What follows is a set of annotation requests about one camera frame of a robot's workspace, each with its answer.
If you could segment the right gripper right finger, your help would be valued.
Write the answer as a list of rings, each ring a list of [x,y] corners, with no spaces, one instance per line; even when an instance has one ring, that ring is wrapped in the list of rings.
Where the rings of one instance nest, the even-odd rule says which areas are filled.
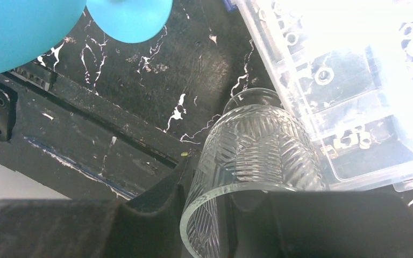
[[[413,257],[413,213],[384,192],[230,193],[224,255]]]

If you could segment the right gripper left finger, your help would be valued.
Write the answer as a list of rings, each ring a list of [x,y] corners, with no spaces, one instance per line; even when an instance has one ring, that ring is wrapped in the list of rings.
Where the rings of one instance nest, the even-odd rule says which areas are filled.
[[[180,220],[195,158],[127,202],[0,200],[0,257],[181,257]]]

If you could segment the clear glass front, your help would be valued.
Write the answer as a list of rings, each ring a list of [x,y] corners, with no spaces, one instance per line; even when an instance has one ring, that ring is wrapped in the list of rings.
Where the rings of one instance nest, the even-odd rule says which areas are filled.
[[[308,133],[277,93],[242,91],[205,141],[180,221],[181,239],[193,257],[219,257],[219,197],[326,188]]]

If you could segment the blue plastic wine glass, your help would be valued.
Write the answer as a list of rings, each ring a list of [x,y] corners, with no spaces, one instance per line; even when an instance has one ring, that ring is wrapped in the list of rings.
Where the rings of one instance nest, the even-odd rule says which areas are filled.
[[[172,6],[173,1],[0,1],[0,73],[55,46],[84,10],[108,36],[134,44],[154,37]]]

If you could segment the clear plastic screw box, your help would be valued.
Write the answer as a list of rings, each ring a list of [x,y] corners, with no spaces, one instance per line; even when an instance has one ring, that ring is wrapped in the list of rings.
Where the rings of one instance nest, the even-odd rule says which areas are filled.
[[[413,190],[413,1],[226,1],[331,190]]]

